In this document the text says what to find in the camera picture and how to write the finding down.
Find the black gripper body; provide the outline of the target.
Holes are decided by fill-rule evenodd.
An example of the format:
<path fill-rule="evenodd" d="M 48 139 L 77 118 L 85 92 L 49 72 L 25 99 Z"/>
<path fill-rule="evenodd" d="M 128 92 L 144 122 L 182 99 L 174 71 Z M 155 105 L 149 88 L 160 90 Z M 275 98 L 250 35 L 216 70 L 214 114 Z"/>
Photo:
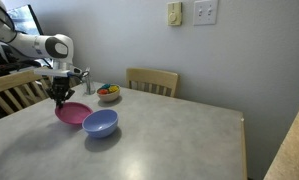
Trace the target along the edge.
<path fill-rule="evenodd" d="M 69 90 L 68 77 L 54 77 L 52 82 L 52 90 L 56 99 L 63 99 Z"/>

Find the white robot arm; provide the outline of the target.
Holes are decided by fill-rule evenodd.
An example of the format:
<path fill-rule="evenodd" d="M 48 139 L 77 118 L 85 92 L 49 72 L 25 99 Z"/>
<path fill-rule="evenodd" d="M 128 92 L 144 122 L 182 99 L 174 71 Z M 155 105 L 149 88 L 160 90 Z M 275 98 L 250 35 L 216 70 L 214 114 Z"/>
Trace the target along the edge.
<path fill-rule="evenodd" d="M 36 74 L 53 76 L 49 96 L 62 107 L 74 93 L 69 88 L 69 75 L 73 73 L 73 41 L 66 35 L 29 35 L 16 31 L 14 23 L 0 0 L 0 41 L 8 44 L 21 55 L 33 59 L 51 58 L 60 64 L 58 69 L 35 70 Z"/>

